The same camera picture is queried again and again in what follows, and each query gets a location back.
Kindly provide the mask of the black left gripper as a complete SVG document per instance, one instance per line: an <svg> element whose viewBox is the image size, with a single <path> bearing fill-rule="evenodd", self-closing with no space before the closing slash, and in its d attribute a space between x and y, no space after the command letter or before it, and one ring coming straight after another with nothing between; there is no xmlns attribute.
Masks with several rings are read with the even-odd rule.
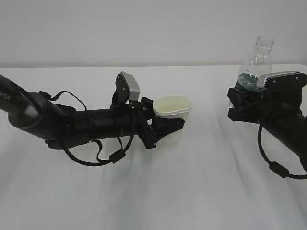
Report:
<svg viewBox="0 0 307 230"><path fill-rule="evenodd" d="M183 129L185 124L182 118L153 118L155 116L153 103L154 100L147 97L142 97L140 102L129 101L135 134L141 139L146 149L156 148L159 140Z"/></svg>

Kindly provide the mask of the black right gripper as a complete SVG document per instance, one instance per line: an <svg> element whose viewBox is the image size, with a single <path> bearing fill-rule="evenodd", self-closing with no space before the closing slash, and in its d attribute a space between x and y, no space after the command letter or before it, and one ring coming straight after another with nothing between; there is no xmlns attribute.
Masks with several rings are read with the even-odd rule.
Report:
<svg viewBox="0 0 307 230"><path fill-rule="evenodd" d="M276 102L272 95L263 92L240 92L235 88L229 88L227 97L232 104L228 110L228 117L232 121L259 124L262 121L273 124L282 119L304 121L300 107L288 103Z"/></svg>

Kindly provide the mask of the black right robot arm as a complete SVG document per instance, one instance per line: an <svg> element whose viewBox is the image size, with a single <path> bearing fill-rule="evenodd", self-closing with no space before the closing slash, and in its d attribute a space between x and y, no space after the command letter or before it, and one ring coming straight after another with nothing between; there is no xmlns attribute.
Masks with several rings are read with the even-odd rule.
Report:
<svg viewBox="0 0 307 230"><path fill-rule="evenodd" d="M301 89L244 94L229 88L227 97L232 104L228 118L234 122L259 124L259 129L266 129L296 154L307 170L307 117L300 109Z"/></svg>

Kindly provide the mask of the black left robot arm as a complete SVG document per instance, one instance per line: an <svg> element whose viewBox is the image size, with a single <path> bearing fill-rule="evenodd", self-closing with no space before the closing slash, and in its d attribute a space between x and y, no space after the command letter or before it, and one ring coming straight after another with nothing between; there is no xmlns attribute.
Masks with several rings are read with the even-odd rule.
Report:
<svg viewBox="0 0 307 230"><path fill-rule="evenodd" d="M135 78L121 72L108 109L77 111L71 106L53 103L60 95L30 92L46 119L10 79L0 78L0 108L7 112L10 124L45 141L51 149L61 149L58 133L67 148L90 141L125 136L139 136L147 149L155 148L165 136L181 130L182 118L161 118L153 109L153 100L139 100L140 88Z"/></svg>

